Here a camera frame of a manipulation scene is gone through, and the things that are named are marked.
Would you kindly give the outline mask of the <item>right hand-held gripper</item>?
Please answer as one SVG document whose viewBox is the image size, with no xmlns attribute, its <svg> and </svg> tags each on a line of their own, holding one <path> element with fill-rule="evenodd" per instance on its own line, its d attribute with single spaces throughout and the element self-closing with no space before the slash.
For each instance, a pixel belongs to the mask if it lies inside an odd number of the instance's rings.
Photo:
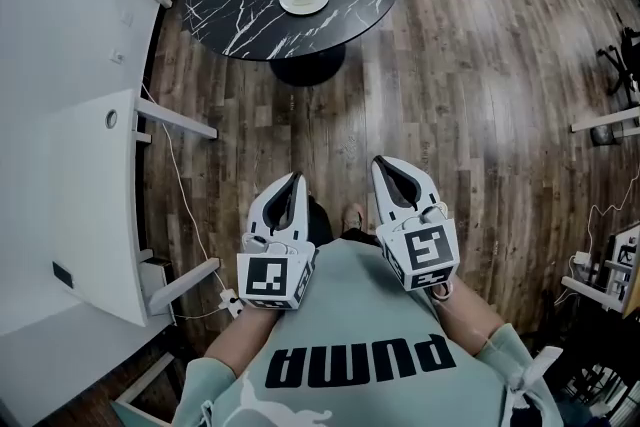
<svg viewBox="0 0 640 427">
<path fill-rule="evenodd" d="M 381 223 L 376 236 L 402 288 L 452 291 L 458 238 L 432 178 L 402 159 L 381 155 L 373 159 L 371 174 Z"/>
</svg>

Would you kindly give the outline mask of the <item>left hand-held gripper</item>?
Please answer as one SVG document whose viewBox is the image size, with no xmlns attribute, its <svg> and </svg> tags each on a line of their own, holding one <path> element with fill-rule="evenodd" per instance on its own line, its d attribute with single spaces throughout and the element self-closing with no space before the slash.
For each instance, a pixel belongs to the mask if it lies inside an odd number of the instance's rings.
<svg viewBox="0 0 640 427">
<path fill-rule="evenodd" d="M 315 270 L 308 210 L 301 172 L 272 182 L 253 201 L 237 254 L 238 296 L 244 303 L 274 310 L 300 307 Z"/>
</svg>

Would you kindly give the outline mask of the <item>person's left forearm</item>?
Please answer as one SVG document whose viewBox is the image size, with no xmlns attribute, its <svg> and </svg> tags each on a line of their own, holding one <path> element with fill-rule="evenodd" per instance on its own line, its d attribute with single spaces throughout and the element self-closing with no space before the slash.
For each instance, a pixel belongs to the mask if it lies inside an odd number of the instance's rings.
<svg viewBox="0 0 640 427">
<path fill-rule="evenodd" d="M 211 343 L 204 357 L 223 363 L 240 377 L 264 347 L 280 316 L 280 310 L 246 306 Z"/>
</svg>

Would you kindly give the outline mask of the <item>person's right forearm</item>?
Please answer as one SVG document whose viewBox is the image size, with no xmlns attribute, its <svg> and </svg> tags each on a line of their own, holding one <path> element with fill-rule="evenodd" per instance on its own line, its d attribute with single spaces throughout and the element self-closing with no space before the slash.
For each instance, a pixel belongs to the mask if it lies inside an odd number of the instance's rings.
<svg viewBox="0 0 640 427">
<path fill-rule="evenodd" d="M 452 291 L 434 307 L 447 337 L 477 357 L 505 321 L 458 276 L 452 278 Z"/>
</svg>

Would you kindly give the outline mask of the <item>person's black trousers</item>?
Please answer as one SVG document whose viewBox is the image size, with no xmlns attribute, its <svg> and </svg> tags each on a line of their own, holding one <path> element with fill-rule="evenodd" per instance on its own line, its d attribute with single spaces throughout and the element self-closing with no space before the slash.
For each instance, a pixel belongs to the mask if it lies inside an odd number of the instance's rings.
<svg viewBox="0 0 640 427">
<path fill-rule="evenodd" d="M 313 243 L 316 248 L 331 243 L 334 240 L 334 236 L 328 214 L 313 196 L 309 196 L 308 206 L 308 241 Z M 362 230 L 352 229 L 347 232 L 342 231 L 340 238 L 375 247 L 380 246 L 377 237 L 367 233 L 364 230 L 364 225 Z"/>
</svg>

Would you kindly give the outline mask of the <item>person's shoe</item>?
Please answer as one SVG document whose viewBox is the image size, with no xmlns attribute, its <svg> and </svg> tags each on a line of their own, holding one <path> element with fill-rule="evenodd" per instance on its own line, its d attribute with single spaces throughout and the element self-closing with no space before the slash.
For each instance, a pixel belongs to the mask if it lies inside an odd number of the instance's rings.
<svg viewBox="0 0 640 427">
<path fill-rule="evenodd" d="M 342 231 L 347 232 L 352 229 L 362 230 L 365 222 L 363 207 L 358 203 L 351 203 L 343 209 Z"/>
</svg>

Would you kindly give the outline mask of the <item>white power strip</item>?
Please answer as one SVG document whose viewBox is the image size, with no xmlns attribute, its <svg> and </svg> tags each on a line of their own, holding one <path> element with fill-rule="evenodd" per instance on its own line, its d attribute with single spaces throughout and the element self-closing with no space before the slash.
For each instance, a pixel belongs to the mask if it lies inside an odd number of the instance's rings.
<svg viewBox="0 0 640 427">
<path fill-rule="evenodd" d="M 244 309 L 242 301 L 233 289 L 225 288 L 220 293 L 221 302 L 218 305 L 220 311 L 226 310 L 233 319 L 236 319 Z"/>
</svg>

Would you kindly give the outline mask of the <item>person's green shirt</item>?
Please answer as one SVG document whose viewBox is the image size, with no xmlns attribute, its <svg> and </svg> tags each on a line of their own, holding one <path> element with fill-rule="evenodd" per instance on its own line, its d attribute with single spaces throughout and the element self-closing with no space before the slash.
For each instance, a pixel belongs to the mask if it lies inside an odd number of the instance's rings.
<svg viewBox="0 0 640 427">
<path fill-rule="evenodd" d="M 447 337 L 435 301 L 403 290 L 379 247 L 336 239 L 240 377 L 203 355 L 173 418 L 141 425 L 563 427 L 547 363 L 509 323 L 473 357 Z"/>
</svg>

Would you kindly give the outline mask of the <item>grey round bin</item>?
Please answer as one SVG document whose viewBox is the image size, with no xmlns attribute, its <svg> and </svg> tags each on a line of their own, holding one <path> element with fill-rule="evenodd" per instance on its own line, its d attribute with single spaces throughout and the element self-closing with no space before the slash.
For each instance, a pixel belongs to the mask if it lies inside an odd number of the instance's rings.
<svg viewBox="0 0 640 427">
<path fill-rule="evenodd" d="M 592 144 L 598 146 L 619 145 L 624 138 L 624 134 L 620 131 L 614 131 L 608 125 L 593 127 L 589 130 Z"/>
</svg>

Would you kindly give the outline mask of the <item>white desk with grommet hole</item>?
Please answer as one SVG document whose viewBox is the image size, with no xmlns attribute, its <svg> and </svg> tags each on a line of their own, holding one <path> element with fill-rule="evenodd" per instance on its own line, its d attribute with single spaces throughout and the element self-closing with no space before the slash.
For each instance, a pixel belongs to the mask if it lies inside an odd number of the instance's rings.
<svg viewBox="0 0 640 427">
<path fill-rule="evenodd" d="M 45 125 L 45 212 L 49 261 L 70 276 L 77 299 L 145 327 L 154 315 L 211 276 L 207 259 L 171 283 L 145 293 L 135 204 L 138 117 L 214 140 L 215 128 L 143 99 L 133 90 L 53 114 Z"/>
</svg>

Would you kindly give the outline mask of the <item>black socket panel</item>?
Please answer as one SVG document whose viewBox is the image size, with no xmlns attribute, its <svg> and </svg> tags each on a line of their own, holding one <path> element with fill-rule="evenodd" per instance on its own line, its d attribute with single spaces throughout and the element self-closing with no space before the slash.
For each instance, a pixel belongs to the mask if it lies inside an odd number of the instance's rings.
<svg viewBox="0 0 640 427">
<path fill-rule="evenodd" d="M 69 289 L 74 288 L 73 275 L 56 261 L 52 262 L 52 270 L 54 276 Z"/>
</svg>

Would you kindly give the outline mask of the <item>cluttered white desk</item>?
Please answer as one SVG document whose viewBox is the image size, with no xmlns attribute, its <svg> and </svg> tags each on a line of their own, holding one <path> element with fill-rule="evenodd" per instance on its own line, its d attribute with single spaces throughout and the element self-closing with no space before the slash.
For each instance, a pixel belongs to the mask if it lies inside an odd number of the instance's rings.
<svg viewBox="0 0 640 427">
<path fill-rule="evenodd" d="M 584 280 L 564 276 L 562 286 L 628 317 L 640 308 L 640 222 L 609 236 L 602 258 L 590 265 Z"/>
</svg>

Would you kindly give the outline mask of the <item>black office chair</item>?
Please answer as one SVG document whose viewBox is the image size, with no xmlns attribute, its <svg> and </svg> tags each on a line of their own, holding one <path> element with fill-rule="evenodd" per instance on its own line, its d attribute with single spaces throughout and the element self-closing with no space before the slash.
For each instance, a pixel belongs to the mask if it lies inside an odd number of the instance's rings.
<svg viewBox="0 0 640 427">
<path fill-rule="evenodd" d="M 620 33 L 618 47 L 609 45 L 596 52 L 597 57 L 605 57 L 618 73 L 617 81 L 607 88 L 607 95 L 613 96 L 623 87 L 630 107 L 640 106 L 640 31 L 624 26 Z"/>
</svg>

